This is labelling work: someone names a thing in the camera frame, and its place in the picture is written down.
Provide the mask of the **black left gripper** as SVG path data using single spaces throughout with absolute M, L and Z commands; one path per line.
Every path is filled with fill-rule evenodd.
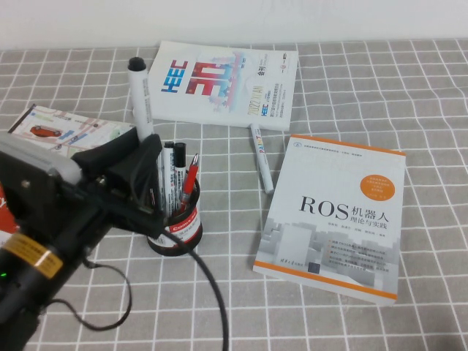
M 132 198 L 109 187 L 106 178 L 102 184 L 101 177 L 83 177 L 76 184 L 64 181 L 61 190 L 70 199 L 96 205 L 110 216 L 115 227 L 158 238 L 163 234 L 163 218 L 158 215 L 160 209 L 156 189 L 156 161 L 161 151 L 162 142 L 157 134 L 149 135 L 140 142 L 137 130 L 132 128 L 101 146 L 72 156 L 72 160 L 84 172 L 102 172 L 133 152 L 130 157 L 133 162 L 130 173 Z

